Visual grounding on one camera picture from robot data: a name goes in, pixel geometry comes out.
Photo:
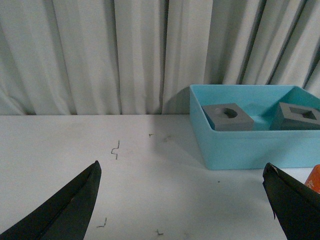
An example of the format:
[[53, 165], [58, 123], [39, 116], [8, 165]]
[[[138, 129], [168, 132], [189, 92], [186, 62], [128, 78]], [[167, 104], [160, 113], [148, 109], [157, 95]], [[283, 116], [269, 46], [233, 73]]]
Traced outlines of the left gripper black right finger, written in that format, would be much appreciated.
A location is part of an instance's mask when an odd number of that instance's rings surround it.
[[320, 194], [270, 162], [263, 170], [263, 187], [273, 215], [288, 240], [320, 238]]

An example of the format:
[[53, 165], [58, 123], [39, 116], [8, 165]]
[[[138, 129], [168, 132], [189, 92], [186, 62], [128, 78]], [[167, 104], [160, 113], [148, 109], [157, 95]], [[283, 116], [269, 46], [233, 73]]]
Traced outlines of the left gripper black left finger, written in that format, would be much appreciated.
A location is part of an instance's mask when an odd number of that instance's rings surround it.
[[99, 191], [102, 169], [95, 161], [15, 225], [2, 240], [83, 240]]

